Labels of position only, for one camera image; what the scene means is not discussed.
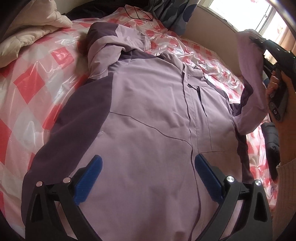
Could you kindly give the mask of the beige sweater right forearm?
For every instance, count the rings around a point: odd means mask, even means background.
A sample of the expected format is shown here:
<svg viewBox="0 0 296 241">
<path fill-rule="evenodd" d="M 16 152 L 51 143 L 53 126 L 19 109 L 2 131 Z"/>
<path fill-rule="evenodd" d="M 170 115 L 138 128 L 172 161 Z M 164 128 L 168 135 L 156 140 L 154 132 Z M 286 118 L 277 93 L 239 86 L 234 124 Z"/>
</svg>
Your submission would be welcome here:
<svg viewBox="0 0 296 241">
<path fill-rule="evenodd" d="M 295 214 L 295 159 L 279 164 L 278 195 L 273 213 L 273 240 L 288 226 Z"/>
</svg>

